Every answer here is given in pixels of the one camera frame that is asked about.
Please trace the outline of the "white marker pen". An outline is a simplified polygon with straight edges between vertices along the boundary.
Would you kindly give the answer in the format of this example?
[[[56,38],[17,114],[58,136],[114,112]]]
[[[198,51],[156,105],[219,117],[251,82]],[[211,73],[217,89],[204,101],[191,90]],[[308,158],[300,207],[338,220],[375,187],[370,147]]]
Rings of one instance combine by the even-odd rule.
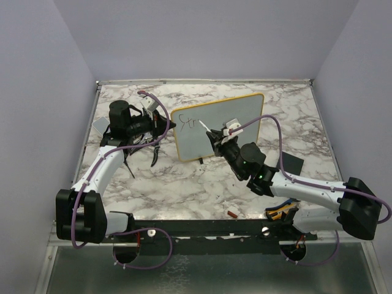
[[[202,125],[202,127],[207,131],[207,132],[211,132],[211,130],[208,128],[208,126],[205,124],[205,123],[203,123],[201,120],[198,120],[199,121],[199,123]]]

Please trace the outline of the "yellow framed whiteboard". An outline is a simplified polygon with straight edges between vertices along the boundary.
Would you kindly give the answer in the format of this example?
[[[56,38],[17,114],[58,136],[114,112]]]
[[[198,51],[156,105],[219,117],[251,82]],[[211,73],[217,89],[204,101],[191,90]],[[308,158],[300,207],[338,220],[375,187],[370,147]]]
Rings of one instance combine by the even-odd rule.
[[[248,94],[177,108],[171,113],[178,158],[181,162],[214,155],[207,130],[236,129],[262,115],[265,96]]]

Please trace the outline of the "red marker cap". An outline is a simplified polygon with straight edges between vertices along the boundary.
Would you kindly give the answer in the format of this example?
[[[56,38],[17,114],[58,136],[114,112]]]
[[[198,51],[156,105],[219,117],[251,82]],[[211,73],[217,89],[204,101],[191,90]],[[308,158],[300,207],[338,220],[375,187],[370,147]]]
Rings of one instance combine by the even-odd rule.
[[[237,219],[237,218],[238,218],[238,215],[235,214],[235,213],[232,212],[232,211],[227,211],[227,214],[228,214],[230,217],[234,218],[234,219]]]

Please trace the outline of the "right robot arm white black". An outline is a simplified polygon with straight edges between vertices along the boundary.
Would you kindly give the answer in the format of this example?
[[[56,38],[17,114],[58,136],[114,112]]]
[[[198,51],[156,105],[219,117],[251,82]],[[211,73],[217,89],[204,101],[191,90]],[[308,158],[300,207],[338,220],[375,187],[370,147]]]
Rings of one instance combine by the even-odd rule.
[[[358,239],[374,239],[382,205],[362,180],[326,182],[290,175],[265,164],[266,156],[254,142],[239,146],[237,137],[226,136],[224,130],[208,130],[206,135],[215,156],[223,157],[253,193],[321,207],[314,213],[297,211],[283,222],[281,232],[287,239],[313,230],[343,230]]]

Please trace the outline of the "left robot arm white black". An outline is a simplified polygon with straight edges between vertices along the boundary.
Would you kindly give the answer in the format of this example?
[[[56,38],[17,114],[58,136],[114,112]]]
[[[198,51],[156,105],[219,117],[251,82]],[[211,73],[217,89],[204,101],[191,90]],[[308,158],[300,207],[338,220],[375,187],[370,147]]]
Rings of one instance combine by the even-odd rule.
[[[163,104],[156,96],[144,91],[139,95],[141,109],[125,100],[109,105],[109,124],[94,162],[70,189],[61,189],[56,195],[56,235],[76,248],[86,243],[99,244],[110,235],[124,242],[135,236],[132,215],[107,212],[102,196],[132,151],[158,145],[176,126],[168,113],[159,113]]]

